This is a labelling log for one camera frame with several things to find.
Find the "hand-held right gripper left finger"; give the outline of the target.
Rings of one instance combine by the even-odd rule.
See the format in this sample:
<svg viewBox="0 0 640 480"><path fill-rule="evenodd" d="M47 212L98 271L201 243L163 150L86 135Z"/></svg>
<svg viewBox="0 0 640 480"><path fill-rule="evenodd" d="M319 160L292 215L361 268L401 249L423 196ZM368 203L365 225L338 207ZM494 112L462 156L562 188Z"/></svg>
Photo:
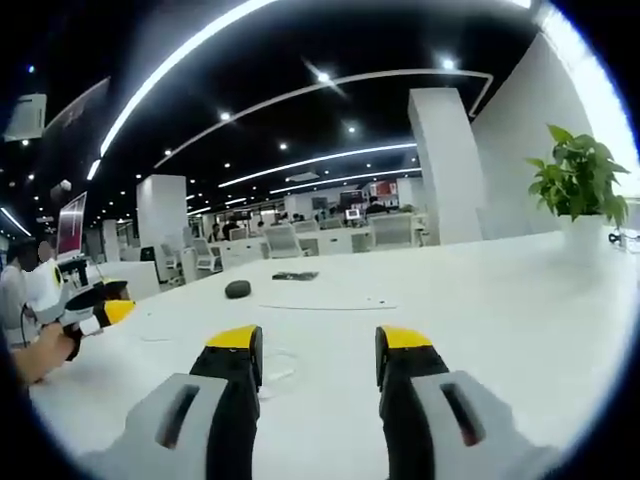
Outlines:
<svg viewBox="0 0 640 480"><path fill-rule="evenodd" d="M188 373L135 404L122 434L81 463L95 479L249 479L262 380L262 329L220 332Z"/></svg>

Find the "person's left hand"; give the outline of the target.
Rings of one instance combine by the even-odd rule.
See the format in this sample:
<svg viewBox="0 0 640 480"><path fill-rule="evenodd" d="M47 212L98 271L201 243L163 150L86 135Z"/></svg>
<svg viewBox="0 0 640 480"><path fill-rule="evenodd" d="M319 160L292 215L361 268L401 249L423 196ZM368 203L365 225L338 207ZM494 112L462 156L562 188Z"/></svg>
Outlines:
<svg viewBox="0 0 640 480"><path fill-rule="evenodd" d="M11 355L21 381L32 385L62 366L74 348L75 342L64 333L63 327L51 323L41 330L34 343L12 350Z"/></svg>

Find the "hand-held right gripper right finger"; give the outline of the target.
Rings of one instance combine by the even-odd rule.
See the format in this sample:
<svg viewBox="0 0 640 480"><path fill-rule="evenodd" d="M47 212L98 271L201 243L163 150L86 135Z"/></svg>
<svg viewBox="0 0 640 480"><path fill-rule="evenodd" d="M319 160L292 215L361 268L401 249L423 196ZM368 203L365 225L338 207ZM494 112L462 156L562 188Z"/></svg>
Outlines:
<svg viewBox="0 0 640 480"><path fill-rule="evenodd" d="M450 370L422 333L377 327L379 415L392 479L544 479L559 463L516 428L511 407Z"/></svg>

